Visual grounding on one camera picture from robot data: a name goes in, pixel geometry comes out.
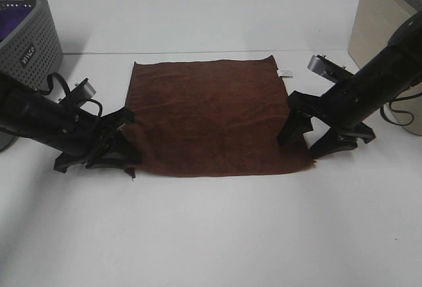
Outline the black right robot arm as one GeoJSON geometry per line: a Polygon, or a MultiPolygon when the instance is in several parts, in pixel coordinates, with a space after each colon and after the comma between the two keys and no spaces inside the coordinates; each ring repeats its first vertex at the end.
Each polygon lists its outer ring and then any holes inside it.
{"type": "Polygon", "coordinates": [[[337,141],[369,143],[375,137],[363,121],[385,103],[421,82],[421,13],[407,19],[390,37],[385,48],[355,74],[321,55],[309,61],[310,71],[333,82],[322,96],[298,91],[288,99],[290,115],[278,135],[286,144],[312,131],[311,118],[327,124],[337,141]]]}

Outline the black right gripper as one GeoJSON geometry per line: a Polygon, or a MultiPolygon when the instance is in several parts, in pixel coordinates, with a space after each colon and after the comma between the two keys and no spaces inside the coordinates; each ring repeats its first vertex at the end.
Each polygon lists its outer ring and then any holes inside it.
{"type": "Polygon", "coordinates": [[[376,111],[376,107],[345,82],[335,84],[322,96],[294,91],[287,103],[297,115],[308,119],[316,117],[339,135],[358,137],[365,142],[371,142],[376,137],[363,122],[376,111]]]}

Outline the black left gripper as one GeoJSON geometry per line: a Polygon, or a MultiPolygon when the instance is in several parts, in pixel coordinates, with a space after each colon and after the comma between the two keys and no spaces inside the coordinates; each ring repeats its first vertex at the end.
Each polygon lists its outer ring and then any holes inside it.
{"type": "Polygon", "coordinates": [[[113,168],[122,170],[127,164],[140,164],[142,153],[124,136],[122,128],[135,121],[129,108],[100,117],[93,130],[71,140],[72,146],[83,146],[81,154],[62,152],[55,159],[53,169],[66,172],[71,166],[82,164],[86,169],[113,168]]]}

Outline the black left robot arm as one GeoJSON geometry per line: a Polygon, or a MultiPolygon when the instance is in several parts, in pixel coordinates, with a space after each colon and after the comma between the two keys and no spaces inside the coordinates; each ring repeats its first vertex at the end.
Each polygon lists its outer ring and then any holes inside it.
{"type": "Polygon", "coordinates": [[[41,90],[1,74],[1,132],[61,151],[53,167],[57,172],[82,164],[133,175],[142,154],[122,129],[134,123],[135,115],[126,107],[105,115],[94,95],[88,79],[69,88],[59,73],[51,73],[47,90],[41,90]]]}

